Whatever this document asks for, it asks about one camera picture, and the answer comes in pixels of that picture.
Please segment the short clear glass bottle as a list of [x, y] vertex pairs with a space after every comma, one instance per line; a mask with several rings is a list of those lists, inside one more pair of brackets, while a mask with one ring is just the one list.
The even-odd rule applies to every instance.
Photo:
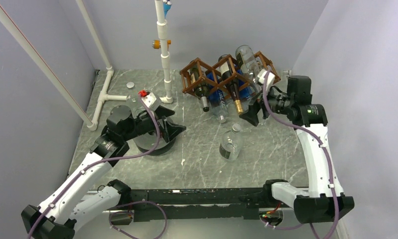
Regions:
[[227, 161], [234, 161], [238, 158], [244, 145], [242, 127], [235, 123], [232, 128], [223, 133], [219, 146], [220, 155]]

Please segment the tall clear glass bottle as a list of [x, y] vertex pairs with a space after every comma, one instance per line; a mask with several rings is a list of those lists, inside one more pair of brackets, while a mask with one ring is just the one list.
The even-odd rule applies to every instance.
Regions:
[[259, 95], [262, 87], [258, 82], [258, 74], [264, 67], [256, 60], [253, 50], [248, 45], [239, 46], [236, 49], [235, 56], [243, 76], [247, 79], [254, 92]]

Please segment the dark green wine bottle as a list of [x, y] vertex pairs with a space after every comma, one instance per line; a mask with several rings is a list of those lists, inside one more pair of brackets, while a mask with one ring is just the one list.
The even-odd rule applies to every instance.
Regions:
[[[201, 70], [199, 70], [197, 68], [197, 66], [193, 66], [190, 69], [190, 79], [191, 79], [191, 83], [195, 83], [198, 82], [199, 80], [199, 73], [201, 72]], [[202, 104], [202, 110], [204, 112], [208, 112], [210, 107], [208, 104], [208, 100], [207, 97], [209, 96], [209, 87], [207, 86], [207, 84], [204, 81], [200, 81], [200, 84], [198, 84], [194, 89], [194, 94], [195, 96], [197, 96]]]

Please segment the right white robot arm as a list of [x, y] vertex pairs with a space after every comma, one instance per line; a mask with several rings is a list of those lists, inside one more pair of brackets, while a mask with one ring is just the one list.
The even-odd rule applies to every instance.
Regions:
[[355, 207], [354, 198], [344, 194], [335, 173], [328, 142], [328, 120], [324, 107], [313, 104], [311, 79], [291, 76], [287, 91], [274, 94], [274, 75], [254, 79], [260, 92], [241, 118], [256, 125], [257, 113], [264, 117], [285, 115], [283, 125], [294, 128], [303, 148], [308, 172], [308, 190], [292, 186], [286, 180], [268, 180], [264, 184], [262, 200], [269, 207], [282, 202], [293, 209], [301, 224], [336, 222]]

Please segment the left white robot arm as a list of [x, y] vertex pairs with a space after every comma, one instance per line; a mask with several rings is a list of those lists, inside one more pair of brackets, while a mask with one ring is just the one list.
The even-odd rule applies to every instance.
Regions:
[[27, 237], [71, 239], [78, 229], [102, 211], [126, 208], [133, 201], [132, 190], [118, 179], [110, 181], [92, 198], [85, 201], [82, 198], [96, 180], [124, 159], [129, 150], [128, 140], [155, 133], [157, 141], [140, 156], [152, 153], [161, 139], [172, 144], [186, 130], [186, 126], [170, 120], [174, 114], [163, 106], [155, 110], [145, 108], [138, 115], [133, 115], [128, 106], [114, 107], [101, 135], [73, 174], [38, 206], [28, 205], [22, 211]]

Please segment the blue square bottle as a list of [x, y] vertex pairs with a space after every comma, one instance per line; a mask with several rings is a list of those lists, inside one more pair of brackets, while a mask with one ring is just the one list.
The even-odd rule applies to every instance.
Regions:
[[[238, 69], [237, 72], [238, 72], [240, 75], [243, 75], [241, 69]], [[242, 80], [238, 79], [238, 87], [239, 87], [240, 100], [241, 100], [241, 102], [242, 102], [243, 105], [246, 105], [246, 106], [247, 106], [248, 101], [254, 96], [255, 91], [254, 91], [254, 89], [253, 89], [252, 87], [250, 87], [250, 86], [247, 86], [246, 88], [240, 90], [240, 87], [241, 87], [242, 85], [244, 85], [244, 82], [243, 82]]]
[[228, 118], [228, 107], [222, 90], [218, 89], [208, 96], [212, 113], [217, 117], [219, 123], [225, 123]]

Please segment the brown wooden wine rack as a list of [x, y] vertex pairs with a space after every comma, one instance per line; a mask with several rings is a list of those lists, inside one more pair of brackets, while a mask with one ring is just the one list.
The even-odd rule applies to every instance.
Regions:
[[[220, 66], [224, 63], [228, 63], [233, 70], [232, 75], [225, 80], [222, 79], [222, 73], [219, 70]], [[222, 90], [227, 93], [228, 83], [235, 79], [239, 82], [243, 82], [243, 84], [239, 86], [239, 90], [243, 90], [250, 86], [250, 83], [247, 77], [237, 72], [239, 69], [238, 61], [231, 55], [223, 57], [213, 66], [205, 63], [200, 58], [196, 58], [179, 71], [183, 86], [182, 92], [195, 96], [194, 90], [198, 88], [199, 85], [205, 84], [211, 87], [209, 91], [210, 94], [214, 93], [216, 90]]]

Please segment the clear bottle silver cap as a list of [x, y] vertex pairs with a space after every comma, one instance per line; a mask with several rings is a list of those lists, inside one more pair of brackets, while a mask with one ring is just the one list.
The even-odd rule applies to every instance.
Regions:
[[134, 82], [127, 82], [126, 87], [128, 89], [133, 89], [135, 87], [135, 84], [134, 84]]

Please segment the gold capped dark bottle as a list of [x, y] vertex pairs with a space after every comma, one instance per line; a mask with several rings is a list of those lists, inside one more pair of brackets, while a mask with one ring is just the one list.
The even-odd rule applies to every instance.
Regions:
[[[234, 73], [234, 69], [235, 68], [230, 63], [229, 60], [226, 60], [224, 63], [222, 63], [219, 67], [222, 76], [222, 81], [230, 78]], [[229, 94], [234, 102], [238, 115], [241, 115], [244, 112], [244, 110], [240, 100], [238, 79], [234, 77], [232, 81], [230, 81], [225, 85], [225, 87], [229, 91]]]

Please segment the black round spool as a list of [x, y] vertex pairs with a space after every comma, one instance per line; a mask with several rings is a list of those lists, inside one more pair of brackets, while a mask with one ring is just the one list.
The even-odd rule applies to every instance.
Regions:
[[[156, 143], [156, 133], [146, 133], [143, 135], [140, 135], [136, 138], [133, 139], [136, 147], [138, 148], [139, 151], [141, 152], [147, 152], [151, 148], [154, 147]], [[166, 142], [163, 137], [159, 139], [159, 144], [157, 145], [156, 149], [152, 151], [149, 155], [151, 156], [158, 156], [167, 153], [175, 144], [176, 139]]]

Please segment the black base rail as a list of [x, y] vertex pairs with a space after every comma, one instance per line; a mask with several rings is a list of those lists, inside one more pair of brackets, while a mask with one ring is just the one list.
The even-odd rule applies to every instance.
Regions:
[[268, 190], [254, 188], [133, 189], [112, 210], [128, 210], [135, 222], [162, 219], [242, 218], [258, 220], [282, 203]]

